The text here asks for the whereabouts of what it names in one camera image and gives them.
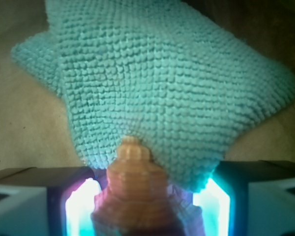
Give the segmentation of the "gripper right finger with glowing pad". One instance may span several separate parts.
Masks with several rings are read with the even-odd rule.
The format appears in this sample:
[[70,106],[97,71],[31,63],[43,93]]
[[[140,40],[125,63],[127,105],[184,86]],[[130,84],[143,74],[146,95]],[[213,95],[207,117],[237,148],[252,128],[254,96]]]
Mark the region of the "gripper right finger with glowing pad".
[[295,236],[295,163],[223,161],[193,204],[207,236]]

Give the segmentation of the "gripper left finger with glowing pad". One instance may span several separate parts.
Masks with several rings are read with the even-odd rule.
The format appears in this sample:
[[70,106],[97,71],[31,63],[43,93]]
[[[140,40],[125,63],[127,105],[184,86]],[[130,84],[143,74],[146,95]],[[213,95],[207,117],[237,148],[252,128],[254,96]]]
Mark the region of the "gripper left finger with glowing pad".
[[93,236],[100,192],[88,167],[1,170],[0,236]]

